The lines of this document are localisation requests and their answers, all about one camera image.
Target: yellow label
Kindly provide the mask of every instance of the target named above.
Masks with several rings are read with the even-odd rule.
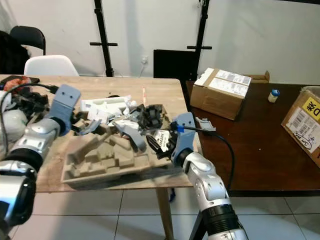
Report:
[[[312,97],[309,97],[302,108],[315,120],[318,121],[320,119],[320,103],[318,103]]]

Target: dark brown table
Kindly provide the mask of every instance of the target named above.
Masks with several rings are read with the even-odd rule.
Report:
[[[191,107],[199,118],[208,118],[231,144],[235,172],[231,196],[315,196],[320,195],[320,168],[281,126],[299,95],[302,85],[250,85],[235,121]],[[276,103],[268,102],[271,89],[280,90]],[[227,184],[231,155],[217,138],[199,134],[203,154]]]

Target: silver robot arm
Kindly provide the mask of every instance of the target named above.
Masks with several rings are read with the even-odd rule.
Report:
[[[77,89],[63,84],[48,115],[27,126],[24,135],[0,161],[0,240],[31,216],[37,173],[54,140],[70,131],[70,119],[80,95]]]
[[[171,160],[174,165],[182,167],[195,189],[208,239],[248,240],[215,166],[201,154],[193,151],[195,131],[183,129],[195,127],[192,113],[181,114],[175,121],[178,126],[178,136]]]

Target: black metal stand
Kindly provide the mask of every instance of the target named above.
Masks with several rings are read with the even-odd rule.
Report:
[[[195,81],[197,80],[197,73],[198,73],[198,67],[199,67],[199,61],[200,61],[200,55],[201,50],[211,50],[212,46],[202,46],[202,42],[204,40],[204,34],[206,29],[206,21],[208,19],[208,8],[210,0],[199,0],[199,3],[202,2],[201,7],[201,18],[200,18],[200,24],[199,24],[199,30],[198,30],[198,36],[196,39],[196,45],[195,46],[186,46],[187,49],[195,49],[195,55],[194,55],[194,69],[191,73],[191,80]]]
[[[105,64],[105,74],[107,77],[113,77],[114,70],[111,66],[109,46],[118,46],[118,44],[114,42],[113,43],[108,42],[101,0],[94,0],[94,5],[95,5],[94,13],[96,14],[96,20],[98,22],[101,42],[90,42],[90,45],[102,46],[104,64]]]
[[[198,216],[196,217],[195,223],[193,225],[192,232],[190,234],[189,240],[201,240],[206,234],[206,228],[202,214],[199,211]]]

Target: white wall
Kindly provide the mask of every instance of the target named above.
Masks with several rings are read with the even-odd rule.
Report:
[[[198,0],[102,0],[116,75],[138,76],[141,57],[153,75],[153,50],[195,45]],[[94,0],[1,0],[0,28],[41,29],[47,54],[68,56],[82,75],[102,75]],[[276,0],[211,0],[199,73],[207,67],[244,74],[269,70],[275,83],[320,84],[320,5]]]

